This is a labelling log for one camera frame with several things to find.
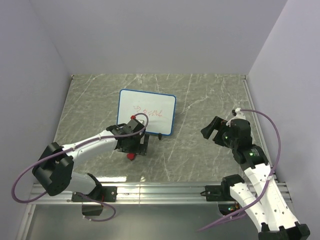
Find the red bone-shaped eraser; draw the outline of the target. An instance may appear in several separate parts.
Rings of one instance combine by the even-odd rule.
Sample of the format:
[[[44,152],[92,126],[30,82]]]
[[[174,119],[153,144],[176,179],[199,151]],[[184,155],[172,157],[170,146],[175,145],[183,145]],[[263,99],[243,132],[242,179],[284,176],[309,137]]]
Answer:
[[[126,155],[126,157],[130,160],[130,161],[133,161],[135,158],[136,158],[136,154],[135,153],[128,153]]]

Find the blue framed whiteboard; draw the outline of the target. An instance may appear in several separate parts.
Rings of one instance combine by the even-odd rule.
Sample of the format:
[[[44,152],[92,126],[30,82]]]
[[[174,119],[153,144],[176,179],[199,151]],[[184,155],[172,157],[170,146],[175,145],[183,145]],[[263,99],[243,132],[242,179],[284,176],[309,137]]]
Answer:
[[[177,98],[172,94],[122,89],[119,92],[117,123],[127,123],[131,116],[143,113],[149,122],[146,131],[170,136],[173,133]]]

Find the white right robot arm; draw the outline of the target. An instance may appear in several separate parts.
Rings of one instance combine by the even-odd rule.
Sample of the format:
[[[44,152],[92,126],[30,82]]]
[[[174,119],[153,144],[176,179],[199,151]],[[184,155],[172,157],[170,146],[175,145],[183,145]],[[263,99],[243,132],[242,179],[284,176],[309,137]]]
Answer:
[[[306,240],[311,234],[310,229],[299,222],[284,200],[263,149],[252,143],[249,121],[241,114],[229,121],[215,116],[201,130],[201,134],[208,139],[214,130],[217,134],[213,142],[231,149],[233,158],[248,177],[256,194],[250,192],[238,174],[224,177],[220,193],[224,199],[236,201],[240,209],[201,230],[239,219],[241,213],[245,212],[254,223],[260,240]]]

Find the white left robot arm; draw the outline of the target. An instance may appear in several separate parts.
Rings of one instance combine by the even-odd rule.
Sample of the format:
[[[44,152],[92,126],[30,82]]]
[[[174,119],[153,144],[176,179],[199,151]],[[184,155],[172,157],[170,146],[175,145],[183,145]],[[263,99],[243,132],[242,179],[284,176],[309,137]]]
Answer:
[[[76,143],[49,144],[32,174],[50,196],[72,191],[83,194],[89,201],[103,201],[105,193],[98,179],[91,173],[75,172],[75,167],[107,151],[144,156],[148,141],[146,121],[132,117],[128,123],[111,125]]]

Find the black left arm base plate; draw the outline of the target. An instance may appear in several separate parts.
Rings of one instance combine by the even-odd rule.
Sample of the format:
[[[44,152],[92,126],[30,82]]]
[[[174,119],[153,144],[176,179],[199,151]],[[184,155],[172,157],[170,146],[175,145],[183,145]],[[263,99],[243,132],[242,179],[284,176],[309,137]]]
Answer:
[[[72,202],[90,202],[89,199],[113,203],[117,199],[117,190],[116,186],[102,186],[100,188],[94,189],[89,194],[84,194],[80,192],[74,192],[71,197]]]

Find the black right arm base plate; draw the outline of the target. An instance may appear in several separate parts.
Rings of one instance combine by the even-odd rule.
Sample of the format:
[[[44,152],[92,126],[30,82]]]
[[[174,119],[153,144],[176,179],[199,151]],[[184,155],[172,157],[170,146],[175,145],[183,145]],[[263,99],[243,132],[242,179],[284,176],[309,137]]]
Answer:
[[[220,185],[206,185],[200,195],[205,197],[207,202],[229,202],[234,200],[230,193]]]

